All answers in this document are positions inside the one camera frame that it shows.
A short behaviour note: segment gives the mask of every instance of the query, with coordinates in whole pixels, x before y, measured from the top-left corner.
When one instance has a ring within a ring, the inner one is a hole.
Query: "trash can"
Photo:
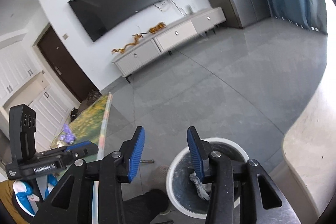
[[[207,138],[214,150],[228,156],[231,160],[246,162],[247,153],[235,142],[224,138]],[[194,171],[189,148],[184,148],[173,160],[169,167],[166,180],[167,195],[171,203],[187,216],[205,219],[207,217],[209,201],[201,199],[195,184],[189,180]],[[235,188],[234,207],[239,204],[239,193]]]

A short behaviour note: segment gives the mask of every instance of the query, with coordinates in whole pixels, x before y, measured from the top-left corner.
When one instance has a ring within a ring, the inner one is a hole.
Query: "golden dragon figurine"
[[[134,35],[132,36],[132,37],[134,37],[134,42],[126,44],[124,48],[114,48],[114,49],[112,50],[112,54],[114,54],[115,52],[120,52],[120,53],[123,54],[128,46],[135,46],[135,45],[139,44],[139,40],[140,40],[140,38],[143,38],[143,35],[144,35],[144,34],[147,34],[147,33],[152,33],[152,34],[154,34],[154,33],[157,33],[158,31],[160,31],[160,30],[162,30],[162,29],[164,29],[164,28],[166,28],[166,24],[165,24],[164,22],[160,22],[160,23],[159,23],[158,25],[156,25],[155,27],[150,28],[150,29],[148,30],[148,32],[140,33],[140,34],[139,34],[139,33],[136,33],[136,34],[134,34]]]

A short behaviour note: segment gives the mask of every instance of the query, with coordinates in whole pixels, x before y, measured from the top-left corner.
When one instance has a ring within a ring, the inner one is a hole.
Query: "tv stand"
[[[133,72],[166,52],[172,55],[172,49],[201,33],[212,30],[215,34],[215,27],[225,21],[221,7],[204,9],[187,15],[167,25],[165,29],[144,37],[138,45],[128,48],[125,53],[118,53],[112,63],[130,83],[128,77]]]

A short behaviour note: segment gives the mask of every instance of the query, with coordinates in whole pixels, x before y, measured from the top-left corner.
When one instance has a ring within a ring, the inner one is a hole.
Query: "black pants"
[[[124,201],[127,224],[149,224],[159,213],[167,210],[168,196],[161,190],[150,192]]]

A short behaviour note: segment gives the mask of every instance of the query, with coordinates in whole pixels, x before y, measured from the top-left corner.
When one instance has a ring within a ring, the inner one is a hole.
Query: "purple toy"
[[[61,135],[59,140],[66,142],[67,144],[73,144],[73,142],[76,140],[76,136],[72,134],[71,129],[66,123],[63,126],[63,131],[65,134]]]

